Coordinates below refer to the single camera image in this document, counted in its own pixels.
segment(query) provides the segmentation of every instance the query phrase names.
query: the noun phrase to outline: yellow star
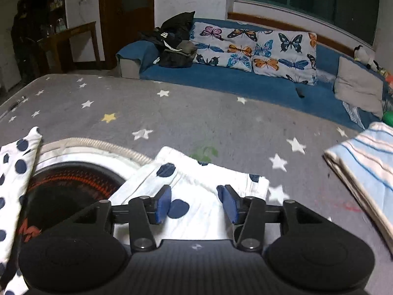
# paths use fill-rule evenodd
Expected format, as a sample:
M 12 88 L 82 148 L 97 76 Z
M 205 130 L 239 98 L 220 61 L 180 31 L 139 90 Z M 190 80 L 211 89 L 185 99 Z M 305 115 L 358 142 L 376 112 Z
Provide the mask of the yellow star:
M 109 123 L 110 121 L 116 120 L 115 113 L 112 114 L 104 114 L 104 117 L 101 121 L 106 121 Z

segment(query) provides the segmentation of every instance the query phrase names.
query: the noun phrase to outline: green ball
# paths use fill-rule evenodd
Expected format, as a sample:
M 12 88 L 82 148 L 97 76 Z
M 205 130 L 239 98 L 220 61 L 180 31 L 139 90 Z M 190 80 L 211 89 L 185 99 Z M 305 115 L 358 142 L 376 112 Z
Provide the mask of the green ball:
M 383 121 L 385 124 L 387 124 L 387 125 L 393 127 L 393 111 L 387 111 L 387 112 L 385 112 L 384 116 L 382 117 L 382 121 Z

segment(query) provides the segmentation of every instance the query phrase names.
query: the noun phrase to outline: white cloth with blue dots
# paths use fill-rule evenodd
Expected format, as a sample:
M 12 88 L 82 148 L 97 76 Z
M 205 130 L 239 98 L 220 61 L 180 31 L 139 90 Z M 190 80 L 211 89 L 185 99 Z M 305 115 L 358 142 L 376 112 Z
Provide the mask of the white cloth with blue dots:
M 232 225 L 224 214 L 217 186 L 230 184 L 241 197 L 261 199 L 266 199 L 269 187 L 269 181 L 259 175 L 198 162 L 163 147 L 152 163 L 142 166 L 109 200 L 112 205 L 127 204 L 138 196 L 154 196 L 165 184 L 172 188 L 172 201 L 184 201 L 189 209 L 179 218 L 171 218 L 170 210 L 163 225 L 151 226 L 157 245 L 162 239 L 231 239 Z M 114 236 L 129 244 L 128 224 L 116 225 Z
M 41 142 L 38 127 L 29 134 L 0 148 L 0 274 L 9 260 L 23 196 Z M 6 295 L 28 290 L 21 274 L 16 274 L 5 289 Z

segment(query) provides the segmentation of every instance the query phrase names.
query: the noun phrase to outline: floor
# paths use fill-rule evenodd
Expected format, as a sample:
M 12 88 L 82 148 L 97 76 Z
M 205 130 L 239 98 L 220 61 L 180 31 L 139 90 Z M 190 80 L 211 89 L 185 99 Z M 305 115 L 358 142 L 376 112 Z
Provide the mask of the floor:
M 325 149 L 356 131 L 275 104 L 157 81 L 50 74 L 19 91 L 0 112 L 22 95 L 28 100 L 0 121 L 0 145 L 39 126 L 44 143 L 87 137 L 151 158 L 170 146 L 198 160 L 265 176 L 269 204 L 295 199 L 371 246 L 376 267 L 366 288 L 370 294 L 393 289 L 389 251 L 322 158 Z M 277 225 L 268 225 L 265 243 L 279 234 Z

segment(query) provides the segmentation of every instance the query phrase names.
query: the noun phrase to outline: wooden table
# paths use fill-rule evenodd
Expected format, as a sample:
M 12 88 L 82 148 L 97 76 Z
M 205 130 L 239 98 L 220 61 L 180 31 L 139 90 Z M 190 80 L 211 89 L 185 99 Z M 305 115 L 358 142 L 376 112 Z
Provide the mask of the wooden table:
M 58 43 L 66 41 L 70 39 L 70 37 L 72 36 L 89 31 L 92 35 L 94 56 L 96 58 L 97 68 L 99 70 L 101 69 L 101 62 L 99 58 L 97 34 L 96 34 L 96 22 L 90 22 L 90 23 L 82 24 L 78 27 L 70 28 L 62 32 L 50 35 L 47 38 L 38 41 L 38 44 L 44 51 L 46 52 L 52 51 L 55 67 L 51 69 L 51 73 L 63 73 L 61 68 L 60 57 L 58 54 L 58 48 L 57 48 Z

